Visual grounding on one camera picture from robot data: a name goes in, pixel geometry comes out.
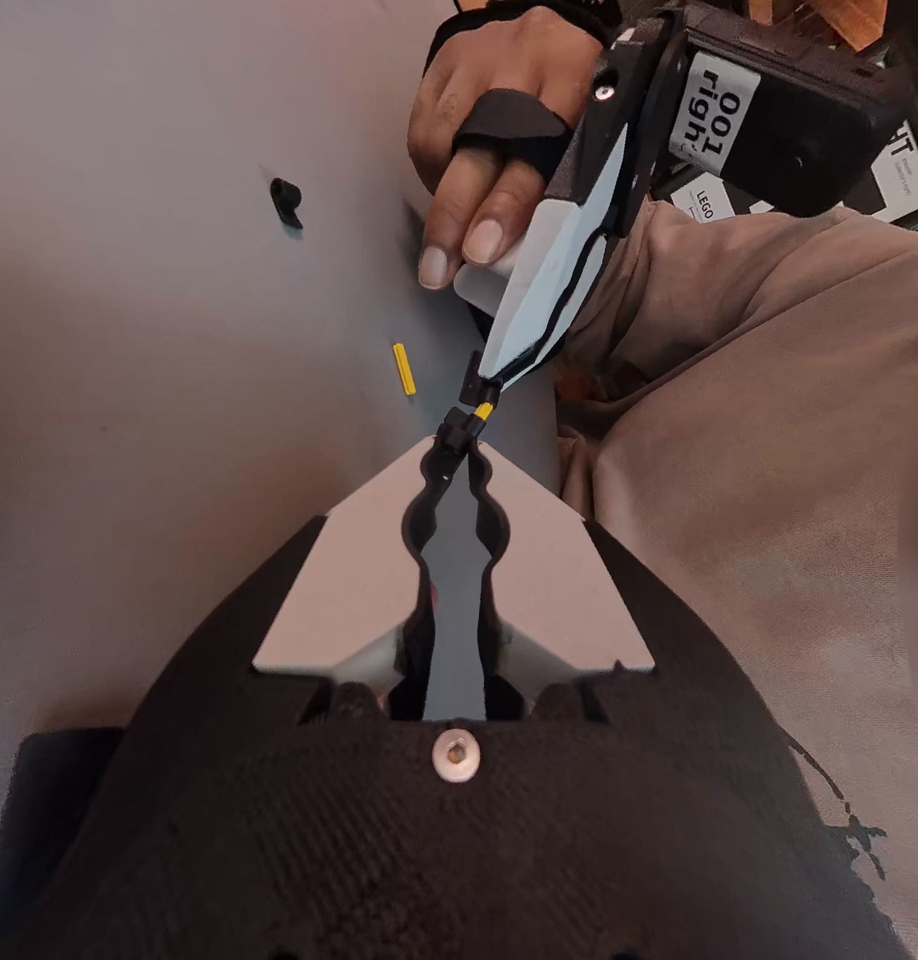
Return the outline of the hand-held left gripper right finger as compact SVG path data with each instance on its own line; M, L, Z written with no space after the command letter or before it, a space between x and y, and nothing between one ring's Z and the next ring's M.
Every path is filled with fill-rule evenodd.
M467 462L475 532L489 553L478 624L484 676L544 690L616 666L653 670L582 515L487 443Z

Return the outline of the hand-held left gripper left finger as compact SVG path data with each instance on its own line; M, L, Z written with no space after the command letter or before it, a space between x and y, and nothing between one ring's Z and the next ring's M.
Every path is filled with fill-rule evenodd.
M324 518L257 652L262 674L428 694L435 622L424 550L449 475L423 438Z

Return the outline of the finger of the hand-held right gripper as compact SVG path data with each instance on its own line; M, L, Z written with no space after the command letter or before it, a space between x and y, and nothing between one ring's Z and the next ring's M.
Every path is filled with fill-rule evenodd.
M598 282L607 253L608 238L605 234L594 234L585 243L581 261L554 303L547 328L542 332L539 341L516 358L499 376L502 391L532 371L545 366L561 352L566 334Z
M540 341L551 310L573 277L582 250L604 224L621 175L629 127L623 126L585 203L545 198L522 238L492 268L465 264L453 287L463 300L490 314L492 325L479 367L499 378Z

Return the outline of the black toy connector block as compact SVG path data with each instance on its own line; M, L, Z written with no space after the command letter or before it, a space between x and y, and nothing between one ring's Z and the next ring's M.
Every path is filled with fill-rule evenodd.
M500 402L503 381L501 378L482 376L479 371L481 360L481 350L474 350L470 354L459 393L459 402L468 407L478 408L483 404L489 404L495 408Z

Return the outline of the person's right hand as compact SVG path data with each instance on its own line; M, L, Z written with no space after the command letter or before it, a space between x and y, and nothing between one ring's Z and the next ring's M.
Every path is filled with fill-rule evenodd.
M409 117L408 155L432 196L417 266L419 284L441 290L464 263L487 267L524 235L547 185L517 158L453 138L480 97L515 90L571 129L582 116L602 45L547 6L490 22L446 41L423 75Z

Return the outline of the black white toy box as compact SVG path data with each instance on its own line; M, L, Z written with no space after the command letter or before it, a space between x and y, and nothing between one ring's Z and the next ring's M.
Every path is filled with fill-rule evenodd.
M654 187L652 198L668 202L701 223L774 209L771 203L693 167L684 167ZM918 143L909 122L897 129L839 207L918 231Z

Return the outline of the person's beige hoodie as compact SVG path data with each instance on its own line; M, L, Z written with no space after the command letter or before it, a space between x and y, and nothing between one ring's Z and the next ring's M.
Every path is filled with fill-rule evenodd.
M918 958L918 232L647 200L556 366L562 498L729 648Z

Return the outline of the black toy clip piece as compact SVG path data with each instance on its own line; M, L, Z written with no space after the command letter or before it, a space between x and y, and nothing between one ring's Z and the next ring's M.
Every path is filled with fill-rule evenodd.
M279 221L289 230L302 231L304 225L298 216L298 208L303 200L301 189L276 176L270 181L269 192Z

